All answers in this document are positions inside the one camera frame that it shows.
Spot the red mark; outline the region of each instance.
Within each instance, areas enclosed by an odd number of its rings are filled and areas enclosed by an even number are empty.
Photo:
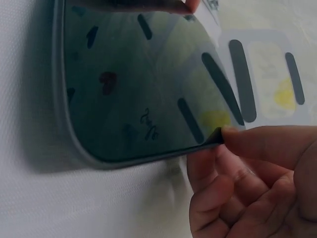
[[[99,82],[104,84],[103,94],[109,95],[117,83],[117,75],[113,72],[104,72],[100,75]]]

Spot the fingernail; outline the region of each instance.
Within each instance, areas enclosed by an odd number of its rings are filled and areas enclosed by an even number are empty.
[[[221,128],[222,131],[226,131],[226,132],[237,132],[239,131],[237,128],[231,126],[231,125],[224,125],[222,128]]]

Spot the yellow stain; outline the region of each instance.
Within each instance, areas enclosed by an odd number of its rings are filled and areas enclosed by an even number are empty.
[[[284,109],[295,110],[293,86],[289,77],[280,82],[274,93],[274,101]]]
[[[208,111],[200,115],[200,122],[212,133],[217,127],[231,125],[230,115],[225,111]]]

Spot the black adhesive strip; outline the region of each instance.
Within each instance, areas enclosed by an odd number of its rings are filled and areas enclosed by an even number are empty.
[[[296,102],[299,105],[303,105],[305,102],[305,96],[295,58],[291,53],[286,53],[285,59],[289,74],[291,75]]]
[[[138,22],[140,24],[140,27],[143,30],[145,37],[147,38],[147,40],[150,40],[152,38],[153,34],[152,34],[152,31],[151,31],[147,21],[145,20],[145,18],[142,14],[138,15]]]
[[[181,111],[190,131],[192,132],[196,142],[198,144],[203,143],[204,141],[204,135],[202,133],[202,131],[200,130],[192,112],[189,109],[189,106],[187,104],[187,102],[185,101],[185,99],[180,98],[178,99],[177,102],[178,108]]]
[[[254,122],[257,118],[256,104],[243,46],[238,40],[229,42],[229,50],[236,77],[241,113],[246,122]]]
[[[236,98],[230,86],[230,83],[228,82],[224,74],[222,73],[221,69],[219,68],[217,63],[213,60],[213,58],[211,57],[209,53],[202,54],[202,61],[209,75],[211,76],[214,83],[216,84],[219,91],[221,92],[223,98],[225,99],[234,118],[240,125],[244,125],[244,121],[243,121],[238,103],[236,101]]]

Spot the tinted mirror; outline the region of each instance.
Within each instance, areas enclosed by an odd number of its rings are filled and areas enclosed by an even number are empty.
[[[93,157],[176,156],[222,143],[225,124],[244,127],[205,28],[194,15],[164,12],[183,3],[145,12],[132,1],[124,12],[82,3],[64,10],[64,90],[73,131]]]

